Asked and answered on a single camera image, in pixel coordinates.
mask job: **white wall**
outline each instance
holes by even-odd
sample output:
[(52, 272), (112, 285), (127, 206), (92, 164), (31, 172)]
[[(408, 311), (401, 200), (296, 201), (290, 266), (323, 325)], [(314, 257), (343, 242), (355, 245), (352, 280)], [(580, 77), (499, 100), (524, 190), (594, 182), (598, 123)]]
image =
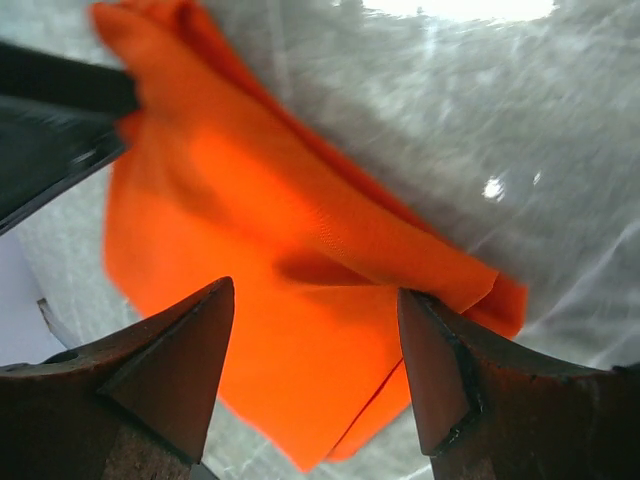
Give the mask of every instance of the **white wall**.
[(0, 365), (40, 363), (64, 350), (40, 314), (41, 298), (17, 237), (0, 236)]

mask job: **cloth fold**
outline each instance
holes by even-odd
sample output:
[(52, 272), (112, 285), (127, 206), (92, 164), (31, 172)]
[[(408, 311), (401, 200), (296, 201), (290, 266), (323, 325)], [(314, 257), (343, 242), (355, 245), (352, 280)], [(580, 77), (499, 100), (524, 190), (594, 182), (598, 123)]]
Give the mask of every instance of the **cloth fold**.
[(301, 470), (353, 455), (409, 404), (398, 287), (507, 337), (526, 290), (456, 250), (287, 113), (191, 0), (99, 3), (142, 110), (120, 131), (105, 262), (145, 316), (231, 276), (221, 399)]

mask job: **orange fabric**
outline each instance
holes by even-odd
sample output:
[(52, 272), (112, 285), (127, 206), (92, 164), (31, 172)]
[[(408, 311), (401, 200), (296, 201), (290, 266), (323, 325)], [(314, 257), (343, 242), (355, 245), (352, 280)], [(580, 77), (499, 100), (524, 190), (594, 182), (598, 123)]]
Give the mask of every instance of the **orange fabric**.
[(146, 316), (233, 277), (220, 396), (300, 469), (352, 455), (408, 405), (397, 287), (518, 332), (525, 290), (285, 112), (193, 1), (92, 15), (142, 105), (120, 125), (107, 270)]

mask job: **gray table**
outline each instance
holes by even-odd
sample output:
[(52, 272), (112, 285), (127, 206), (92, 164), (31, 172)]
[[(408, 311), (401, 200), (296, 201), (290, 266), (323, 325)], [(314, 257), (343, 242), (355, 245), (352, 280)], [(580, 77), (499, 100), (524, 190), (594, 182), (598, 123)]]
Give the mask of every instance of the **gray table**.
[[(289, 109), (461, 248), (531, 286), (519, 341), (590, 365), (640, 360), (640, 2), (206, 3)], [(86, 4), (3, 0), (0, 36), (114, 64)], [(19, 228), (78, 342), (137, 318), (102, 270), (106, 180)], [(223, 480), (431, 478), (410, 412), (303, 477), (219, 405), (206, 462)]]

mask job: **orange towel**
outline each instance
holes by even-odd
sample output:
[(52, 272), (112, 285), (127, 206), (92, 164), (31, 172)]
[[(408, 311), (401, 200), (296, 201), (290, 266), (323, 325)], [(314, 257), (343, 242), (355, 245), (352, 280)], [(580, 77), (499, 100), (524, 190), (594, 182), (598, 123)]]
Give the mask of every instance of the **orange towel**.
[(233, 277), (221, 398), (300, 469), (352, 455), (408, 405), (397, 287), (520, 329), (525, 290), (286, 113), (193, 1), (92, 14), (142, 105), (120, 125), (108, 272), (145, 316)]

